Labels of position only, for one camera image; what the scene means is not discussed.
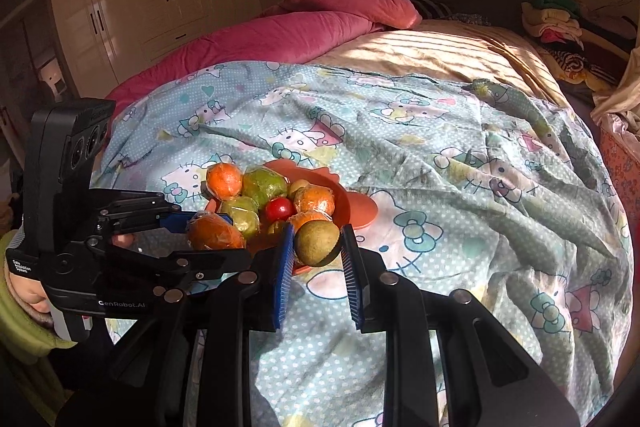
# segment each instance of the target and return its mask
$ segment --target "pink blanket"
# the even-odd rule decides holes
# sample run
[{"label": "pink blanket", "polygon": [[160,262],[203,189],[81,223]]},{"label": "pink blanket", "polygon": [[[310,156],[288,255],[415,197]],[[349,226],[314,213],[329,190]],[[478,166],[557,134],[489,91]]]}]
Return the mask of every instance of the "pink blanket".
[{"label": "pink blanket", "polygon": [[280,14],[200,37],[127,79],[107,95],[116,102],[114,116],[157,87],[208,66],[233,60],[304,64],[382,25],[420,23],[409,0],[284,0],[272,11]]}]

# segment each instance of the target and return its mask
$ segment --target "orange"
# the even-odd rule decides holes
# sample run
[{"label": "orange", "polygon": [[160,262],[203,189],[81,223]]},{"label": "orange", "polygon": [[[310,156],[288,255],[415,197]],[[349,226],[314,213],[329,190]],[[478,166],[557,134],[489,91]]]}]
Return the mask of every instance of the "orange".
[{"label": "orange", "polygon": [[321,185],[307,185],[296,191],[293,204],[299,212],[317,210],[331,216],[335,210],[334,193]]},{"label": "orange", "polygon": [[308,223],[309,221],[316,221],[318,219],[331,221],[331,219],[329,219],[322,212],[316,212],[314,210],[310,212],[299,212],[297,214],[294,214],[293,216],[289,217],[287,221],[289,221],[289,223],[293,225],[294,232],[297,232],[298,229],[305,223]]},{"label": "orange", "polygon": [[219,200],[233,198],[242,190],[242,172],[232,163],[216,163],[207,169],[207,188]]},{"label": "orange", "polygon": [[213,212],[199,212],[191,219],[187,239],[193,250],[226,250],[246,245],[240,231]]}]

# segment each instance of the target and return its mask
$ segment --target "screw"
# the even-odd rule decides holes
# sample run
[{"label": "screw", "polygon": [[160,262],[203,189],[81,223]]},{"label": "screw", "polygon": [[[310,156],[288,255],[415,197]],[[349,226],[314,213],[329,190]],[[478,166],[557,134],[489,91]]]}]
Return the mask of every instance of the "screw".
[{"label": "screw", "polygon": [[453,290],[451,296],[460,304],[469,304],[473,298],[471,293],[463,289]]},{"label": "screw", "polygon": [[242,272],[238,276],[238,282],[241,284],[253,284],[257,280],[258,280],[258,275],[256,274],[256,272],[252,272],[252,271]]},{"label": "screw", "polygon": [[169,304],[174,304],[179,302],[183,295],[184,293],[182,293],[182,290],[178,290],[178,288],[171,288],[164,294],[164,300]]},{"label": "screw", "polygon": [[394,284],[398,284],[399,277],[397,274],[393,272],[382,272],[380,274],[380,282],[386,284],[387,286],[393,286]]}]

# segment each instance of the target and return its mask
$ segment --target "drawer handle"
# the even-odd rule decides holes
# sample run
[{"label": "drawer handle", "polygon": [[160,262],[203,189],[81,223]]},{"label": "drawer handle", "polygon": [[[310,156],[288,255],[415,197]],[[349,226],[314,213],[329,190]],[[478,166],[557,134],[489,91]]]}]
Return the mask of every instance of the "drawer handle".
[{"label": "drawer handle", "polygon": [[95,19],[94,19],[94,14],[89,13],[89,15],[91,16],[91,24],[94,25],[94,32],[97,35],[98,34],[98,30],[95,28]]},{"label": "drawer handle", "polygon": [[100,17],[100,10],[96,10],[98,13],[98,20],[100,21],[100,29],[104,31],[104,25],[102,24],[102,17]]}]

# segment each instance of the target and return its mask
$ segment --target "hello kitty blanket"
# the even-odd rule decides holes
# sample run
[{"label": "hello kitty blanket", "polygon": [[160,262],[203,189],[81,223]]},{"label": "hello kitty blanket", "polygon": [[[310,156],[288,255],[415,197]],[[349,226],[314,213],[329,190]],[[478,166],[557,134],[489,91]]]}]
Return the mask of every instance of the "hello kitty blanket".
[{"label": "hello kitty blanket", "polygon": [[[328,166],[369,194],[380,211],[360,244],[420,288],[471,290],[584,423],[609,398],[633,257],[623,207],[570,108],[488,80],[229,62],[130,106],[94,185],[196,210],[207,166],[274,158]],[[384,356],[382,334],[354,329],[340,258],[294,277],[282,330],[252,335],[254,425],[381,425]],[[446,425],[442,372],[438,389]]]}]

